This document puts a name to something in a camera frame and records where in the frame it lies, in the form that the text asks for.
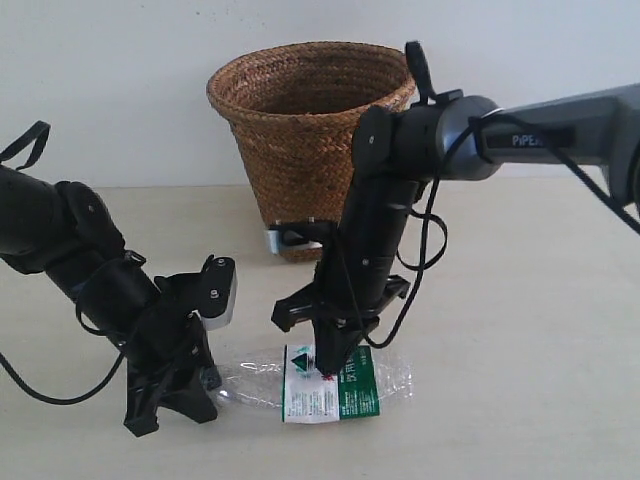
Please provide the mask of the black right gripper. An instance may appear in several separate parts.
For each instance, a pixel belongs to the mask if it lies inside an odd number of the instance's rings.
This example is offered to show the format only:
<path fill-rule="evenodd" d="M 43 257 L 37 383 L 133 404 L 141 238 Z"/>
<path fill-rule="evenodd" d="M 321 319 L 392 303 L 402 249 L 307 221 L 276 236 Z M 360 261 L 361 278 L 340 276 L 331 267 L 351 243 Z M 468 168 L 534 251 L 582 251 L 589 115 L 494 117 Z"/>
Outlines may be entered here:
<path fill-rule="evenodd" d="M 353 179 L 312 282 L 275 303 L 271 321 L 284 332 L 313 320 L 321 373 L 338 373 L 363 340 L 382 349 L 397 334 L 394 327 L 382 342 L 371 338 L 381 311 L 408 289 L 390 271 L 419 197 L 420 182 L 397 174 Z"/>

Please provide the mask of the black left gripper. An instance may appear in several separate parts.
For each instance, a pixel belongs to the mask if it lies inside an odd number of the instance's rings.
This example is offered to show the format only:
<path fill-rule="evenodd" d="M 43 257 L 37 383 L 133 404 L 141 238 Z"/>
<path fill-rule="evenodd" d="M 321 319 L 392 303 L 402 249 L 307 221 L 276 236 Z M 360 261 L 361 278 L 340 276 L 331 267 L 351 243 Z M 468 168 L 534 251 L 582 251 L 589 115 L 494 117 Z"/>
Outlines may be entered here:
<path fill-rule="evenodd" d="M 212 392 L 220 373 L 204 327 L 153 279 L 132 260 L 111 260 L 89 276 L 75 301 L 76 312 L 126 358 L 124 426 L 137 437 L 158 430 L 160 408 L 198 424 L 218 417 Z"/>

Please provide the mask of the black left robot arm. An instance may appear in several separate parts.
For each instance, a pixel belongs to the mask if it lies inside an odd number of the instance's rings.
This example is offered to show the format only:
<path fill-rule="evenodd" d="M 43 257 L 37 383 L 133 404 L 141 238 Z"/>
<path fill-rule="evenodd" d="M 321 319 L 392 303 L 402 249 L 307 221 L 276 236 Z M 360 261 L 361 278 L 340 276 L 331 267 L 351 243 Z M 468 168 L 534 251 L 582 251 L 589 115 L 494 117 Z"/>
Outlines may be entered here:
<path fill-rule="evenodd" d="M 206 381 L 220 376 L 200 318 L 212 257 L 199 272 L 149 278 L 95 191 L 4 167 L 1 259 L 23 275 L 45 273 L 81 327 L 117 349 L 127 370 L 123 424 L 133 435 L 155 432 L 160 408 L 197 424 L 217 419 Z"/>

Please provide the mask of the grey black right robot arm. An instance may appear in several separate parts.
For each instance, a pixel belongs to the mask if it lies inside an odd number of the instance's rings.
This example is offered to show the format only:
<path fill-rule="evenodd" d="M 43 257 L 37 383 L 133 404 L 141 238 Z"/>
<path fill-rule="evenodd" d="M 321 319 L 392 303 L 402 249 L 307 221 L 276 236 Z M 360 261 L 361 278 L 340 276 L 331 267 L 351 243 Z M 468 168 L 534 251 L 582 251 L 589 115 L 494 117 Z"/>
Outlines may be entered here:
<path fill-rule="evenodd" d="M 482 181 L 506 164 L 561 164 L 619 219 L 637 229 L 639 88 L 579 94 L 514 109 L 451 91 L 402 112 L 372 107 L 352 139 L 353 175 L 338 220 L 271 227 L 280 246 L 322 249 L 313 280 L 277 301 L 281 330 L 308 321 L 315 365 L 338 373 L 371 341 L 395 299 L 411 306 L 419 281 L 392 273 L 417 202 L 433 205 L 444 181 Z"/>

